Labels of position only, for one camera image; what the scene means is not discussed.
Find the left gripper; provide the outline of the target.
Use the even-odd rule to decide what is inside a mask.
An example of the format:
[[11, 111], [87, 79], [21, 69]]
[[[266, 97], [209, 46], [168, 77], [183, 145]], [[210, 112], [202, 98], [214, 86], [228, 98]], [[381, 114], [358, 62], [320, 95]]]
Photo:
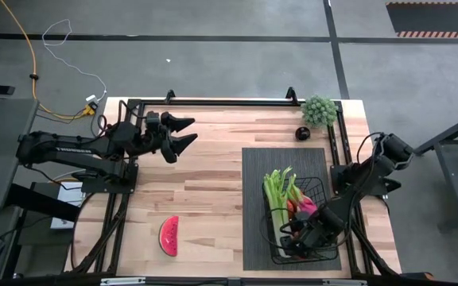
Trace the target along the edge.
[[180, 132], [194, 122], [194, 118], [176, 118], [169, 112], [159, 114], [149, 111], [144, 119], [145, 131], [141, 135], [142, 146], [139, 154], [155, 153], [160, 150], [167, 163], [176, 163], [177, 156], [198, 138], [198, 134], [170, 137], [170, 133]]

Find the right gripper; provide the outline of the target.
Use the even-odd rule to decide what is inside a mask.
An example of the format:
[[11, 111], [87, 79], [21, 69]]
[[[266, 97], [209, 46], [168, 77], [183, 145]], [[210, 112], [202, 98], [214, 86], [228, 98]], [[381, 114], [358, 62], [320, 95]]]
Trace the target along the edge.
[[293, 254], [311, 254], [313, 252], [329, 251], [336, 248], [334, 237], [315, 214], [299, 211], [280, 227], [281, 247]]

